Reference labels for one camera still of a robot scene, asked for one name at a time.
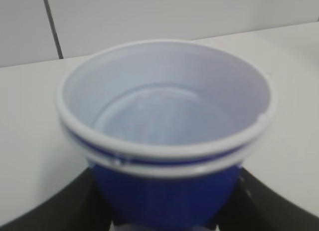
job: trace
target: stacked cups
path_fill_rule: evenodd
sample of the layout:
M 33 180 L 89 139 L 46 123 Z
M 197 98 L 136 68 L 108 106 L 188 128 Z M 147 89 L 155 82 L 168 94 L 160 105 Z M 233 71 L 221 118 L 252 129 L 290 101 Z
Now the stacked cups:
M 57 107 L 116 214 L 155 230 L 205 223 L 274 116 L 267 75 L 188 41 L 104 50 L 66 75 Z

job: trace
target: blue plastic cup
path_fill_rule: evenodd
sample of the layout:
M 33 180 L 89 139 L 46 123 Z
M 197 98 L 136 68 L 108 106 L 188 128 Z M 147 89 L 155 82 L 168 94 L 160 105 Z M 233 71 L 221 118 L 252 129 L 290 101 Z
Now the blue plastic cup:
M 176 40 L 104 50 L 57 92 L 65 135 L 117 215 L 168 231 L 201 225 L 225 204 L 275 100 L 251 63 Z

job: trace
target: cup rim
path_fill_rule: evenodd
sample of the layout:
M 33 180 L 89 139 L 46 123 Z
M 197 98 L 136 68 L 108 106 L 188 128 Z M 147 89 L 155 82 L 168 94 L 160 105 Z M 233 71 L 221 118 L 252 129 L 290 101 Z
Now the cup rim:
M 239 166 L 241 168 L 242 161 L 254 152 L 264 140 L 264 136 L 260 136 L 237 152 L 217 160 L 188 165 L 157 166 L 132 164 L 130 162 L 121 163 L 116 158 L 107 157 L 103 154 L 96 153 L 95 150 L 90 147 L 83 146 L 73 139 L 65 129 L 62 130 L 69 142 L 77 147 L 79 152 L 84 155 L 88 161 L 91 161 L 93 165 L 97 164 L 113 171 L 152 179 L 188 179 L 219 172 L 233 166 Z
M 231 135 L 226 138 L 219 140 L 214 140 L 210 142 L 196 143 L 191 145 L 151 145 L 151 144 L 140 144 L 130 141 L 125 141 L 117 139 L 106 134 L 100 133 L 93 128 L 90 128 L 84 125 L 79 121 L 67 108 L 67 105 L 64 101 L 63 91 L 66 84 L 66 81 L 69 77 L 76 72 L 82 65 L 94 63 L 96 57 L 100 57 L 114 50 L 143 45 L 147 43 L 175 43 L 175 44 L 188 44 L 193 46 L 199 46 L 204 48 L 213 49 L 219 53 L 230 56 L 235 59 L 241 60 L 243 63 L 246 63 L 248 66 L 251 66 L 256 72 L 258 72 L 265 80 L 268 89 L 269 89 L 269 104 L 266 109 L 266 112 L 259 115 L 256 122 L 254 122 L 249 127 Z M 173 159 L 191 159 L 197 157 L 204 157 L 212 154 L 217 154 L 226 150 L 233 149 L 242 144 L 248 143 L 259 134 L 261 134 L 269 125 L 273 119 L 277 107 L 277 96 L 275 89 L 270 81 L 268 75 L 261 71 L 256 65 L 247 61 L 244 58 L 233 55 L 229 52 L 223 51 L 221 49 L 213 48 L 208 45 L 198 44 L 194 41 L 184 41 L 184 40 L 172 40 L 172 39 L 154 39 L 154 40 L 144 40 L 144 41 L 135 41 L 126 44 L 117 45 L 115 47 L 104 49 L 96 53 L 93 57 L 82 62 L 74 69 L 69 71 L 64 75 L 60 81 L 57 88 L 56 95 L 56 106 L 59 113 L 59 116 L 62 122 L 71 129 L 75 134 L 79 135 L 83 139 L 109 151 L 114 151 L 120 153 L 127 157 L 147 157 L 150 159 L 161 159 L 161 160 L 173 160 Z

